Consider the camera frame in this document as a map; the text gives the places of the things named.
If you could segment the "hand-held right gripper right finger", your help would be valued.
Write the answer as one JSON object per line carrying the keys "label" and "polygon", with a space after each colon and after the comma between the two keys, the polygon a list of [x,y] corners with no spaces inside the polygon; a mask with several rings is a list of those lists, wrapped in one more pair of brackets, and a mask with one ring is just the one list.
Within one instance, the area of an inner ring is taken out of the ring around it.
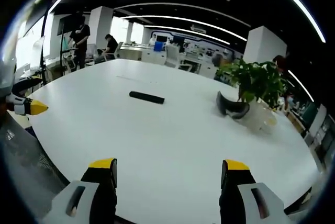
{"label": "hand-held right gripper right finger", "polygon": [[222,162],[219,207],[221,223],[293,223],[282,200],[238,161]]}

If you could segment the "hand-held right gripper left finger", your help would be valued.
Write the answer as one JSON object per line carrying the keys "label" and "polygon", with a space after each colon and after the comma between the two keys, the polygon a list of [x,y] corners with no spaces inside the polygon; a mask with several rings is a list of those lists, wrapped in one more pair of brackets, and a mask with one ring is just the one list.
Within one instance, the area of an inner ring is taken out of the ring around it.
{"label": "hand-held right gripper left finger", "polygon": [[117,159],[95,161],[56,195],[42,223],[114,223],[116,188]]}

